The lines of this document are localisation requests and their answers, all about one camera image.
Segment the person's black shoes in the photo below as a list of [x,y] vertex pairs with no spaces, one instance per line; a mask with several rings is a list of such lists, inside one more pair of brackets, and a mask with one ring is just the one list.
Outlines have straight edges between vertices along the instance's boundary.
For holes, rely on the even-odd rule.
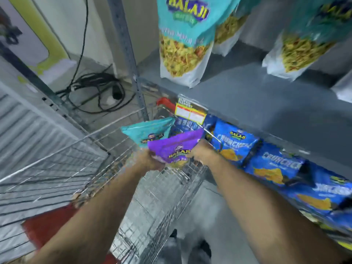
[[211,248],[197,229],[183,238],[174,229],[158,255],[161,264],[212,264],[211,258]]

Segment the black power adapter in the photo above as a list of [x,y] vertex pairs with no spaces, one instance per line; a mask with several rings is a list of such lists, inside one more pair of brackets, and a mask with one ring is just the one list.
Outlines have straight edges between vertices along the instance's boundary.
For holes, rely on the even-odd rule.
[[122,101],[125,98],[125,91],[121,84],[117,83],[112,86],[112,98],[116,101]]

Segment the person's left hand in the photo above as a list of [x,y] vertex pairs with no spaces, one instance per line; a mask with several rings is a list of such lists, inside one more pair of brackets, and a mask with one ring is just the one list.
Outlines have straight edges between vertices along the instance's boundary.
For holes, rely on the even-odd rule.
[[133,157],[133,167],[140,171],[143,175],[150,171],[150,155],[154,152],[147,148],[137,151]]

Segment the small teal snack packet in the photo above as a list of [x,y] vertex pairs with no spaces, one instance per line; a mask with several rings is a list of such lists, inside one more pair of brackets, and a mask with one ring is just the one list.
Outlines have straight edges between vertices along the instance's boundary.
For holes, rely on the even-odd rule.
[[123,126],[120,130],[136,145],[144,148],[147,147],[148,142],[167,139],[174,123],[175,119],[173,117],[167,117]]

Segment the person's right forearm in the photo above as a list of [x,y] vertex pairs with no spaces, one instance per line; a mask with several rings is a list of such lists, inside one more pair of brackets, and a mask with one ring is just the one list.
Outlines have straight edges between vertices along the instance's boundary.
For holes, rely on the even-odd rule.
[[203,160],[260,264],[352,264],[352,256],[279,193],[220,154]]

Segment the large teal snack bag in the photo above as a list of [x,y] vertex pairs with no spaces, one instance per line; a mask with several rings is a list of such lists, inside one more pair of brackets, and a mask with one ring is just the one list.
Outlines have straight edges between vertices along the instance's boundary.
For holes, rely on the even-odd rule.
[[213,54],[219,54],[223,57],[227,56],[239,40],[244,24],[252,10],[260,2],[261,0],[234,0],[234,4],[223,15],[217,25],[212,49]]
[[193,88],[212,53],[216,28],[241,0],[157,0],[160,76]]
[[262,67],[269,75],[294,81],[350,32],[352,0],[297,0]]

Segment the red plastic cart flap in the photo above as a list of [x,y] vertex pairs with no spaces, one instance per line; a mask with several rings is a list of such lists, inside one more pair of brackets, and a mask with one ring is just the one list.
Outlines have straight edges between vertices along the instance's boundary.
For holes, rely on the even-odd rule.
[[[73,204],[68,204],[25,220],[22,227],[37,252],[63,227],[77,212]],[[121,264],[121,261],[108,251],[102,264]]]

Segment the person's left forearm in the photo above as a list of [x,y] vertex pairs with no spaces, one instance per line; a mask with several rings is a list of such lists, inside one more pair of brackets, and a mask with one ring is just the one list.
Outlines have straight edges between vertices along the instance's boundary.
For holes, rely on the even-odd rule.
[[142,165],[125,168],[79,211],[27,264],[102,264],[126,214]]

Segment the yellow shelf price label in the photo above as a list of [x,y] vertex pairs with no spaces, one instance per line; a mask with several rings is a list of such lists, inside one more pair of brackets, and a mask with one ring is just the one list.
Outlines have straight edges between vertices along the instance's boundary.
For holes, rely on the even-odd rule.
[[184,96],[179,96],[175,105],[174,114],[202,125],[208,114],[208,109]]

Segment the white ribbed metal panel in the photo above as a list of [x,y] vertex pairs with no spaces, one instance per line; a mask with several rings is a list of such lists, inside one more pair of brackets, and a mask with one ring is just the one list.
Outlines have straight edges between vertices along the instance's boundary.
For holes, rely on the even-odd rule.
[[0,263],[34,251],[21,224],[68,205],[107,152],[33,111],[0,81]]

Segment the yellow snack packet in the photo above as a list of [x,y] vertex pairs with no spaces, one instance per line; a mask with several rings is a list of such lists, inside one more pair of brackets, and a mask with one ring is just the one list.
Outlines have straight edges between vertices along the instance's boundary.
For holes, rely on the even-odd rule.
[[344,247],[345,249],[349,250],[352,254],[352,241],[348,241],[346,239],[335,239],[333,238],[335,242],[337,242],[340,246]]

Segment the blue chips packet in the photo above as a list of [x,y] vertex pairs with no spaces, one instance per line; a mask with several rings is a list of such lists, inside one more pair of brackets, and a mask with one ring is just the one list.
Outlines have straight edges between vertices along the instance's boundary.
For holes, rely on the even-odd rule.
[[180,133],[197,130],[200,128],[209,130],[213,125],[216,124],[217,119],[218,117],[209,114],[205,117],[203,124],[199,125],[194,121],[177,116],[174,124],[170,129],[169,137],[178,135]]
[[297,183],[289,186],[284,192],[289,198],[326,215],[352,197],[352,182],[347,178],[313,162],[308,162],[308,171],[313,184]]
[[238,167],[260,139],[221,119],[216,121],[213,136],[211,144],[215,150]]
[[327,217],[335,226],[352,231],[352,207],[331,212]]
[[277,186],[284,186],[299,180],[299,171],[306,160],[274,144],[262,142],[249,159],[244,171]]

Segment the grey metal shelf rack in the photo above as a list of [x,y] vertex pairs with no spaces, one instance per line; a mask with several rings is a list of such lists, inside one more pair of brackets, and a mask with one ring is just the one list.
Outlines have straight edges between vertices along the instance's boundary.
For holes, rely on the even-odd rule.
[[267,142],[352,178],[352,104],[330,90],[338,77],[308,71],[290,83],[266,74],[260,63],[264,52],[240,42],[227,57],[211,56],[205,79],[189,89],[160,78],[157,50],[136,65],[122,0],[107,2],[140,106],[146,106],[142,90],[183,97]]

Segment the purple snack packet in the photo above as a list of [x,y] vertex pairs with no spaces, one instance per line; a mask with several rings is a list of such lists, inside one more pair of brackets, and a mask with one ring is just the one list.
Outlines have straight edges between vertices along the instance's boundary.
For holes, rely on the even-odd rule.
[[148,149],[155,159],[170,168],[183,168],[188,163],[187,155],[203,137],[204,129],[177,134],[167,139],[147,142]]

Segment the person's right hand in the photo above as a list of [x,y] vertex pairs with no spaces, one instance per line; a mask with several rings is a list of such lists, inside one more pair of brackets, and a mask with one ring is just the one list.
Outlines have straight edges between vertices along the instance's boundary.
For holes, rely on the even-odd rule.
[[213,146],[205,139],[199,140],[195,147],[202,147],[202,164],[210,168],[221,159],[219,153],[217,153]]

